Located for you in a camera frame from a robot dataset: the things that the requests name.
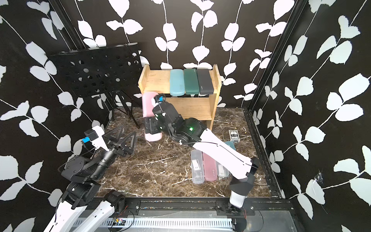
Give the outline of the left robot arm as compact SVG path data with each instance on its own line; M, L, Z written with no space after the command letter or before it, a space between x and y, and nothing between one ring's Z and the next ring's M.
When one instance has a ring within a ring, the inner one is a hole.
M118 156L134 153L136 132L123 136L119 126L104 132L100 126L85 131L83 143L91 142L95 149L103 149L93 159L84 156L72 158L65 164L61 175L70 181L61 196L46 232L68 232L87 209L100 189L100 181Z

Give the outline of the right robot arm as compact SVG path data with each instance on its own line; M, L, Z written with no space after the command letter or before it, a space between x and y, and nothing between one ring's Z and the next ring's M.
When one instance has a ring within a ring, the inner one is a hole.
M168 116L158 114L145 117L144 120L146 133L164 133L173 141L193 147L223 165L232 174L230 204L235 208L243 207L255 182L255 173L259 167L257 158L251 159L238 153L195 118L183 119L179 115L170 121Z

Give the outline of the pink pencil case top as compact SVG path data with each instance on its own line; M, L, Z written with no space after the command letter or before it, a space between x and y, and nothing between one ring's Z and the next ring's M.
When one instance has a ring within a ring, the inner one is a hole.
M155 142L158 141L162 138L162 133L151 133L151 122L150 118L154 117L155 115L153 114L152 110L154 108L153 103L154 102L154 97L158 95L156 92L145 92L142 95L142 105L143 105L143 117L145 120L145 139L149 142Z

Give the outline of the dark green pencil case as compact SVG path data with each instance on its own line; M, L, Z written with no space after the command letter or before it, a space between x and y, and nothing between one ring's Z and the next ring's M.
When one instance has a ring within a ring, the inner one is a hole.
M184 84L186 94L199 94L200 87L196 69L184 69Z

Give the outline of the pink pencil case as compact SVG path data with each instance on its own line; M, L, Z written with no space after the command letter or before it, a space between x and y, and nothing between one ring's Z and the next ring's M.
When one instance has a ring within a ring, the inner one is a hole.
M206 153L203 153L203 165L205 180L209 182L215 181L217 179L216 161Z
M155 115L153 114L152 110L154 108L153 103L154 102L154 97L158 95L156 92L145 92L142 95L142 105L143 105L143 117L145 120L145 139L149 142L155 142L158 141L162 138L162 133L151 133L151 122L150 118L154 117Z

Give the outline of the teal pencil case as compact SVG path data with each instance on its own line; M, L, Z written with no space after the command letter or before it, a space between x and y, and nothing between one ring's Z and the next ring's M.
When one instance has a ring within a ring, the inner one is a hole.
M227 142L225 142L225 144L228 145L229 147L231 147L233 150L236 150L235 145L234 145L234 142L227 141Z

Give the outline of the frosted clear pencil case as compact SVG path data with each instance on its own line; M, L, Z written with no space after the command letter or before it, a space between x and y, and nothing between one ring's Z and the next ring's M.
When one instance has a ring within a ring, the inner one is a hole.
M219 178L227 178L230 175L230 172L228 169L226 169L222 164L216 163L217 166L217 176Z

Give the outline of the light blue pencil case top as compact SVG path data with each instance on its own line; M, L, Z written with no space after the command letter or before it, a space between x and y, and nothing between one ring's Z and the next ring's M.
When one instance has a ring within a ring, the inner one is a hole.
M173 69L170 72L170 95L178 97L184 94L184 72L181 69Z

